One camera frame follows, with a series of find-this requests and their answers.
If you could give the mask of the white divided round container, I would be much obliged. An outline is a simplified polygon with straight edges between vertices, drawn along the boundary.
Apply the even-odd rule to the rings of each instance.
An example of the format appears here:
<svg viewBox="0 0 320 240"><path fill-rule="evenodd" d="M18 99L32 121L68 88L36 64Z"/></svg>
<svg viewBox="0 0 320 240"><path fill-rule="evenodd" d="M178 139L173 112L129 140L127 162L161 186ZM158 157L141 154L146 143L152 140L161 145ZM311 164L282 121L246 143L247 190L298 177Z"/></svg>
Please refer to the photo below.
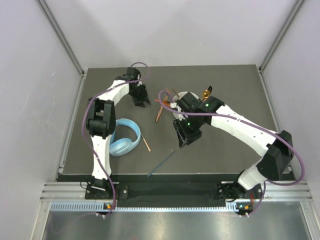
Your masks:
<svg viewBox="0 0 320 240"><path fill-rule="evenodd" d="M178 96L173 98L174 104L172 105L172 108L178 112L195 113L202 103L196 94L189 91L180 92Z"/></svg>

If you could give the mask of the copper utensil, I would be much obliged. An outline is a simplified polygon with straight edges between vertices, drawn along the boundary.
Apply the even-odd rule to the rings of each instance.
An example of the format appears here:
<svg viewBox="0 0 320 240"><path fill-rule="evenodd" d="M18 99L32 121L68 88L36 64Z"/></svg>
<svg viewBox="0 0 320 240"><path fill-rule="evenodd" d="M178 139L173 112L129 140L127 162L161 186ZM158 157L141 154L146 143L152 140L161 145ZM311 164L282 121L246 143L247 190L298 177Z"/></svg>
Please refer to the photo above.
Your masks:
<svg viewBox="0 0 320 240"><path fill-rule="evenodd" d="M164 103L165 101L168 101L168 97L167 97L167 96L165 96L164 99L162 100L163 103ZM161 105L161 106L160 106L160 109L159 109L159 111L158 111L158 113L157 113L157 115L156 115L156 118L155 118L155 122L156 122L156 123L159 121L163 109L164 109L164 107Z"/></svg>

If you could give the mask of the dark teal chopstick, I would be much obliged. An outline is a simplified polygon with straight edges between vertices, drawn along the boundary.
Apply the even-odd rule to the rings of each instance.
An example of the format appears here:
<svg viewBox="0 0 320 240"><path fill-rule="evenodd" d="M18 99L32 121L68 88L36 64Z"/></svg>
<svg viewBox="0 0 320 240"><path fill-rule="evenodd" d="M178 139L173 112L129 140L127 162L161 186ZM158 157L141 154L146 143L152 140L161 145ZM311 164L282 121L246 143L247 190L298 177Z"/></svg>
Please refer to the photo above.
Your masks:
<svg viewBox="0 0 320 240"><path fill-rule="evenodd" d="M176 153L175 150L172 150L171 153L164 158L156 167L154 167L150 173L147 174L147 177L149 178L152 174L154 174L169 158L171 158Z"/></svg>

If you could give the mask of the gold spoon green handle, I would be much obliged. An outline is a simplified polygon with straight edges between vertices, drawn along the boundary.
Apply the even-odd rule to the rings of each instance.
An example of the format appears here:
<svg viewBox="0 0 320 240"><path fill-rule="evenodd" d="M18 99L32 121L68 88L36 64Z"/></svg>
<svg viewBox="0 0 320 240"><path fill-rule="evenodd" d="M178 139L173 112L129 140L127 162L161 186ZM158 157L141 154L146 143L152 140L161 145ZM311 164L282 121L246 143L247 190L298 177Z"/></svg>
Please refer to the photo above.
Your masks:
<svg viewBox="0 0 320 240"><path fill-rule="evenodd" d="M207 100L212 94L213 87L210 85L201 95L201 100Z"/></svg>

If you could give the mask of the silver copper chopstick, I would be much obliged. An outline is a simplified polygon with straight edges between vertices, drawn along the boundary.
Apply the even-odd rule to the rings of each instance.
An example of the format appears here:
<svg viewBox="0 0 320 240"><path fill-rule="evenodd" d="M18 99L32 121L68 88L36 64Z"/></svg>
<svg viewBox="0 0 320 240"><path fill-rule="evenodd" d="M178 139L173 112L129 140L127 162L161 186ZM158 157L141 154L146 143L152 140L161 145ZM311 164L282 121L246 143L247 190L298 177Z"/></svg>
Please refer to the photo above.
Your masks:
<svg viewBox="0 0 320 240"><path fill-rule="evenodd" d="M142 134L142 133L141 133L141 138L142 138L142 140L143 140L143 142L144 142L144 144L145 144L145 146L146 146L147 150L148 150L149 152L151 152L151 148L150 148L150 146L149 146L149 144L148 144L147 140L145 139L145 137L143 136L143 134Z"/></svg>

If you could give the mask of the light blue headphones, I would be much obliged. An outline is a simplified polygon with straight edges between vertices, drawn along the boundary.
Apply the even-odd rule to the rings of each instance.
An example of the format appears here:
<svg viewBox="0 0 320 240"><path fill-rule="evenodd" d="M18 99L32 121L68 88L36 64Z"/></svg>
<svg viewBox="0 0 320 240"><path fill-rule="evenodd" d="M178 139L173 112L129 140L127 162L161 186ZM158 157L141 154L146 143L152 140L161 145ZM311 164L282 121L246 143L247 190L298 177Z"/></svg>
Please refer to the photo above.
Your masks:
<svg viewBox="0 0 320 240"><path fill-rule="evenodd" d="M136 135L135 141L127 137L120 138L115 141L116 131L112 133L109 144L109 153L113 157L119 157L128 154L139 145L141 141L141 130L136 122L127 118L117 119L115 123L116 126L129 127Z"/></svg>

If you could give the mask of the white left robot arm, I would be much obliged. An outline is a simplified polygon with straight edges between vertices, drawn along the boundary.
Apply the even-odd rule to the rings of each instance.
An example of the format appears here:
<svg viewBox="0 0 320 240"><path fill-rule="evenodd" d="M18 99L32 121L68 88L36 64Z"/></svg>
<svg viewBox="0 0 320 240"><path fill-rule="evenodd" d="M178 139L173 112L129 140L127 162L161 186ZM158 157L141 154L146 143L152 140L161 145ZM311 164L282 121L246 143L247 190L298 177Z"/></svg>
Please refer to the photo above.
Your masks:
<svg viewBox="0 0 320 240"><path fill-rule="evenodd" d="M131 96L133 104L137 107L143 108L146 104L150 104L144 80L141 72L131 65L125 74L115 78L110 87L88 100L81 130L88 131L90 139L85 142L93 154L93 171L87 187L87 191L91 194L97 193L104 199L116 196L111 179L110 156L121 156L133 150L140 142L141 132L131 120L116 119L115 107L126 95ZM135 130L137 139L132 142L123 138L113 142L118 124Z"/></svg>

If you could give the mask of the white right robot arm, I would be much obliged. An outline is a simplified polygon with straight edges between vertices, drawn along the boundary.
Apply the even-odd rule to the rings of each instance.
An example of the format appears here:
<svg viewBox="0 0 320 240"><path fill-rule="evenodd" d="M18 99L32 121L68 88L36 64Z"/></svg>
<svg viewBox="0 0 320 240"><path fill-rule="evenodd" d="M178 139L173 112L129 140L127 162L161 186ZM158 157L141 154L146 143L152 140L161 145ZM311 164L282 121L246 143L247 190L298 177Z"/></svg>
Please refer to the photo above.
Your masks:
<svg viewBox="0 0 320 240"><path fill-rule="evenodd" d="M197 98L191 92L174 97L170 107L176 111L173 121L179 146L190 145L202 136L201 126L208 124L221 129L251 147L260 159L243 170L227 192L229 198L245 198L258 184L281 180L294 157L288 148L292 135L283 130L267 133L266 129L237 114L222 100L207 96Z"/></svg>

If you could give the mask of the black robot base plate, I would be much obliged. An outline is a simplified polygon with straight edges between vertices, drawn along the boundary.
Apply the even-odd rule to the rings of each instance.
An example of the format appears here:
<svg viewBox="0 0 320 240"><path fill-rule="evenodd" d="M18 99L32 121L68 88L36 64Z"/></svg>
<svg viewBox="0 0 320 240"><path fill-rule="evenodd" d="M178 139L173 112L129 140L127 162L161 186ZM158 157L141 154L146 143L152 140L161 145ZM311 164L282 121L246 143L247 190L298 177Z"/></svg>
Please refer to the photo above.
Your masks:
<svg viewBox="0 0 320 240"><path fill-rule="evenodd" d="M180 207L225 200L257 200L262 187L245 190L237 174L115 174L113 181L120 207Z"/></svg>

